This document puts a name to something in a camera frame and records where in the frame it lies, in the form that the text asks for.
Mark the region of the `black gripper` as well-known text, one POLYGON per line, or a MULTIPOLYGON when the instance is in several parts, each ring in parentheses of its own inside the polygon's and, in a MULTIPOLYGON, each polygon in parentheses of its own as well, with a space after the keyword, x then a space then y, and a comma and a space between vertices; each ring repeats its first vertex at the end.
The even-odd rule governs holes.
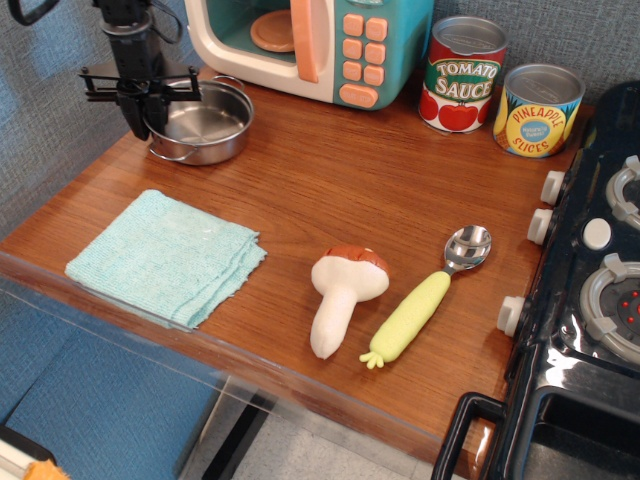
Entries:
POLYGON ((143 141, 149 137, 149 128, 165 130, 169 102, 201 99, 198 74, 196 67, 177 62, 164 62, 149 79, 122 77, 114 62, 82 67, 79 71, 79 77, 85 82, 87 99, 117 103, 131 132, 143 141), (139 99, 145 99, 149 128, 139 99))

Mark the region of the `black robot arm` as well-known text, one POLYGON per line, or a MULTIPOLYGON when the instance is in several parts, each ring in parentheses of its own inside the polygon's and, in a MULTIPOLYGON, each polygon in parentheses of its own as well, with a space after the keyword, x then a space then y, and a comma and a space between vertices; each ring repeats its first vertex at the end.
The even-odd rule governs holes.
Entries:
POLYGON ((156 25, 153 9, 176 18, 160 1, 96 1, 100 23, 107 36, 113 60, 84 67, 80 77, 86 96, 93 102, 113 102, 129 129, 146 140, 151 132, 162 133, 173 102, 199 101, 198 74, 194 66, 165 58, 161 44, 174 44, 182 37, 182 25, 170 38, 156 25))

